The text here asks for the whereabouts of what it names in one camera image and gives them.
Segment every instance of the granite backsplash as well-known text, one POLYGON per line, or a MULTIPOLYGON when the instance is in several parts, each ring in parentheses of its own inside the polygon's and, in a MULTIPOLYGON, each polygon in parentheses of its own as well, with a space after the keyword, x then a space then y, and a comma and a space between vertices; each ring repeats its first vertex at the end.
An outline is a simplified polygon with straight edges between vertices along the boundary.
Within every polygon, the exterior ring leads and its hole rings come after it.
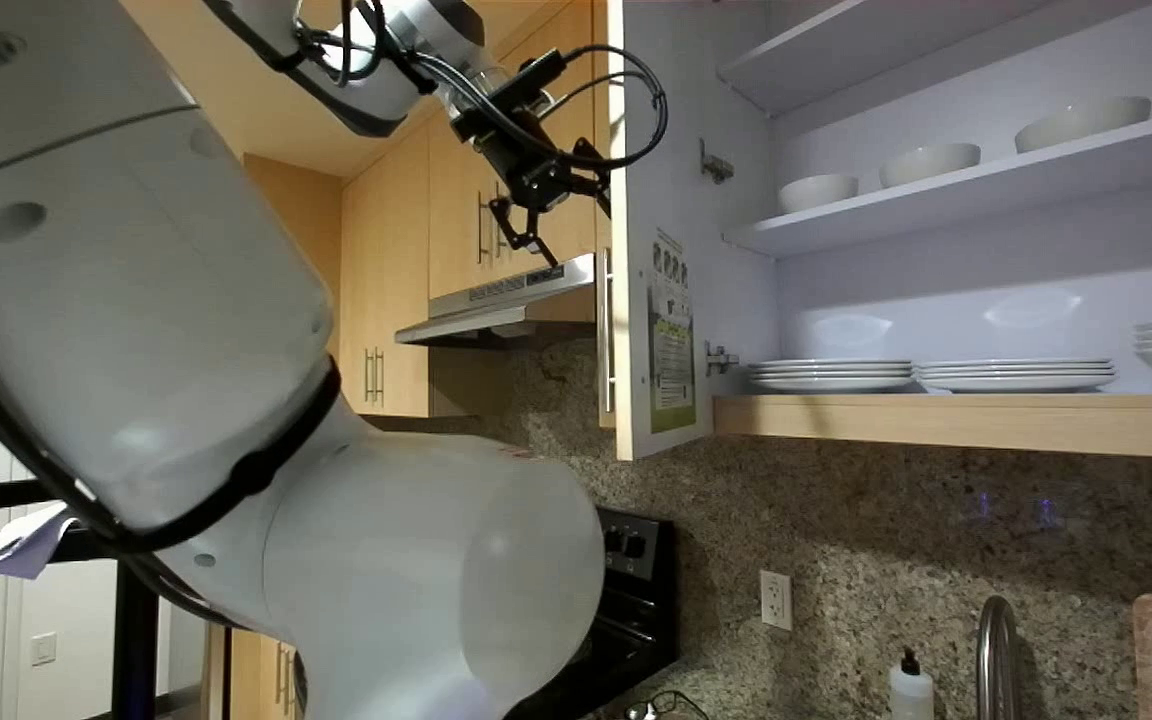
POLYGON ((683 690, 716 720, 868 720, 913 644, 949 716, 971 716, 981 605, 1007 594, 1025 720, 1131 716, 1152 460, 699 439, 622 462, 595 428, 592 354, 587 338, 505 354, 510 410, 443 428, 560 457, 602 504, 682 522, 683 654, 640 698, 683 690), (762 566, 791 577, 791 632, 762 624, 762 566))

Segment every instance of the ceiling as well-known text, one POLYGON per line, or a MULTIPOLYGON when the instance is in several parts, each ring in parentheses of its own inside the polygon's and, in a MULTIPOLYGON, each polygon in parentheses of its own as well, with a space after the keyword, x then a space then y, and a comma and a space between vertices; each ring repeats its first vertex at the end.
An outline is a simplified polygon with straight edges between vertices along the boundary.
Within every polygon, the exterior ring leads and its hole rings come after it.
MULTIPOLYGON (((472 0, 489 25, 489 46, 510 46, 555 2, 560 0, 472 0)), ((360 177, 383 150, 383 140, 352 137, 307 90, 264 66, 204 0, 123 0, 123 6, 233 150, 274 157, 327 177, 360 177)), ((336 0, 307 0, 306 15, 327 26, 336 0)))

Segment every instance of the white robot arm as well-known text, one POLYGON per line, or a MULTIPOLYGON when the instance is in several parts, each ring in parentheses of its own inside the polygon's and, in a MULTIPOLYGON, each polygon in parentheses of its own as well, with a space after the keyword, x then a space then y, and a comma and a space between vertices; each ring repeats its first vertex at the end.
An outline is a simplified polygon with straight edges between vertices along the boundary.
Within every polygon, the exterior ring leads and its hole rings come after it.
MULTIPOLYGON (((268 56, 306 52, 290 0, 212 6, 268 56)), ((383 43, 472 66, 461 10, 392 0, 383 43)), ((325 56, 294 76, 388 132, 420 88, 342 52, 374 26, 314 34, 325 56)), ((461 132, 522 192, 568 165, 536 132, 501 140, 501 114, 529 114, 457 90, 461 132)), ((298 644, 314 720, 505 716, 592 624, 595 512, 566 462, 360 423, 327 329, 315 277, 120 2, 0 0, 0 439, 162 593, 298 644)))

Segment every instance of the faucet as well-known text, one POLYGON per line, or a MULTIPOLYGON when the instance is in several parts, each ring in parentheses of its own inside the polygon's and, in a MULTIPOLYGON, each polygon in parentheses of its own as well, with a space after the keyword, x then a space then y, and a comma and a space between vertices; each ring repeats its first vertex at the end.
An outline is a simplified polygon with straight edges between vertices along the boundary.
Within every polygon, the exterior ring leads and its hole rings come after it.
POLYGON ((978 720, 1018 720, 1018 614, 992 594, 978 632, 978 720))

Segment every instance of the soap dispenser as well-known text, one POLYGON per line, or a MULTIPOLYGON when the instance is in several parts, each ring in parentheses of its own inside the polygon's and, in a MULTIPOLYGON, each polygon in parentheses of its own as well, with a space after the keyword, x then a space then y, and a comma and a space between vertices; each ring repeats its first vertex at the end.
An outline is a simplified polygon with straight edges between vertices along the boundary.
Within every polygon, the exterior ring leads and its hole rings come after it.
POLYGON ((894 720, 938 720, 938 682, 904 646, 901 663, 887 671, 894 674, 894 720))

